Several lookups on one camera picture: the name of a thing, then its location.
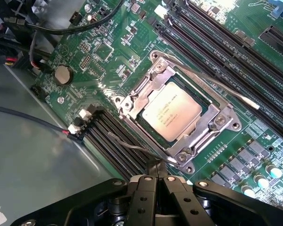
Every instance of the white connector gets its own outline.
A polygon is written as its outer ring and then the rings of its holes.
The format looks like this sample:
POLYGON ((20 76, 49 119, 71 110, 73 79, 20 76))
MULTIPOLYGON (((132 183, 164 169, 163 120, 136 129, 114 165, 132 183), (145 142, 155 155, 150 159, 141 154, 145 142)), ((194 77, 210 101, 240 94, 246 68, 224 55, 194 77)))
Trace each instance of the white connector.
POLYGON ((77 134, 81 128, 78 126, 75 126, 74 124, 70 124, 70 126, 68 127, 68 130, 71 134, 77 134))
POLYGON ((81 117, 83 120, 87 120, 87 119, 89 119, 89 118, 92 116, 92 114, 91 114, 89 111, 85 110, 85 109, 82 109, 82 110, 79 112, 79 115, 80 115, 80 117, 81 117))

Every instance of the screw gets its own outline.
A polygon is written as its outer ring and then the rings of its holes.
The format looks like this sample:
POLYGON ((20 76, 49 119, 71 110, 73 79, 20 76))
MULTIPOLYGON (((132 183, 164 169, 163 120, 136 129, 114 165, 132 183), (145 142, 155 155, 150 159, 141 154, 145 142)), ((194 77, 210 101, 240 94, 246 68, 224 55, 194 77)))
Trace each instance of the screw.
POLYGON ((186 170, 187 170, 188 173, 192 173, 193 172, 193 168, 190 167, 190 166, 188 166, 186 170))
POLYGON ((117 222, 117 223, 115 224, 115 226, 124 226, 124 222, 123 222, 123 221, 117 222))
POLYGON ((166 69, 166 65, 162 63, 155 66, 155 71, 157 73, 163 72, 165 69, 166 69))
POLYGON ((35 226, 36 221, 35 220, 28 220, 24 223, 22 223, 20 226, 35 226))
POLYGON ((57 98, 57 102, 61 105, 61 104, 63 104, 64 103, 64 97, 58 97, 57 98))
POLYGON ((199 182, 198 183, 201 187, 207 187, 208 186, 208 184, 206 183, 206 182, 199 182))
POLYGON ((187 156, 186 156, 185 153, 179 153, 178 156, 177 156, 177 158, 178 158, 178 160, 179 160, 180 162, 185 162, 185 161, 187 161, 187 156))
POLYGON ((215 123, 219 126, 222 126, 226 123, 226 118, 220 114, 215 118, 215 123))
POLYGON ((84 9, 85 9, 86 13, 90 13, 91 12, 91 6, 89 4, 86 4, 84 6, 84 9))
POLYGON ((176 179, 174 177, 168 177, 167 180, 168 181, 175 181, 176 179))
POLYGON ((123 183, 121 181, 116 181, 116 182, 113 182, 113 184, 118 186, 118 185, 122 185, 123 183))

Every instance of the mounting hole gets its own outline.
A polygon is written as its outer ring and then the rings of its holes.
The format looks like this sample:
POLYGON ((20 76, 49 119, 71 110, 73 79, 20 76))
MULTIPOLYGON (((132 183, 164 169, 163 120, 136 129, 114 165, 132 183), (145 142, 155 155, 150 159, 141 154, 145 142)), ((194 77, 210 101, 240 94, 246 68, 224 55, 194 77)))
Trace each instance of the mounting hole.
POLYGON ((157 52, 152 53, 152 58, 156 59, 158 57, 157 52))
POLYGON ((267 149, 268 149, 270 152, 273 152, 273 151, 275 150, 275 147, 274 147, 274 146, 269 146, 267 149))
POLYGON ((240 128, 240 124, 235 122, 235 123, 233 124, 233 128, 234 128, 234 129, 239 129, 239 128, 240 128))
POLYGON ((199 214, 199 212, 197 210, 191 210, 190 213, 193 214, 193 215, 199 214))
POLYGON ((138 209, 137 212, 140 213, 140 214, 143 214, 143 213, 145 213, 146 211, 145 211, 145 209, 138 209))

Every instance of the metal lever arm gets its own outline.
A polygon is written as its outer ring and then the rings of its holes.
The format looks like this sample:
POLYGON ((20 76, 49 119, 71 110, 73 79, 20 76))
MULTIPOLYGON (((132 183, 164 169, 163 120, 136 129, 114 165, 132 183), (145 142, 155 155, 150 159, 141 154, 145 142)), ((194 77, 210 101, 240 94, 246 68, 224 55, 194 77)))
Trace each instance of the metal lever arm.
POLYGON ((197 182, 193 185, 193 191, 227 215, 235 215, 236 219, 240 219, 246 225, 277 226, 283 222, 283 210, 213 182, 197 182))

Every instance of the screw hole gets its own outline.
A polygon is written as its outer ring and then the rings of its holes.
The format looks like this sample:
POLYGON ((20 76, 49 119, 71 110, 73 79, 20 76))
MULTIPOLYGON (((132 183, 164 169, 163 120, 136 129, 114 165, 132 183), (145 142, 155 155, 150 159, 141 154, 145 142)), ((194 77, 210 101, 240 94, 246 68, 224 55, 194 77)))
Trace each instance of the screw hole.
POLYGON ((269 146, 269 147, 268 147, 268 150, 272 152, 272 151, 275 150, 275 147, 274 147, 274 146, 269 146))
POLYGON ((239 124, 239 123, 236 123, 236 122, 235 122, 235 123, 233 124, 233 128, 234 128, 234 129, 238 129, 239 127, 240 127, 240 124, 239 124))
POLYGON ((192 172, 193 172, 193 168, 190 167, 190 166, 188 166, 187 169, 186 169, 186 171, 187 171, 188 173, 192 173, 192 172))
POLYGON ((145 213, 146 211, 145 211, 145 209, 138 209, 137 212, 140 213, 140 214, 143 214, 143 213, 145 213))
POLYGON ((199 214, 199 212, 197 210, 191 210, 190 213, 193 214, 193 215, 199 214))

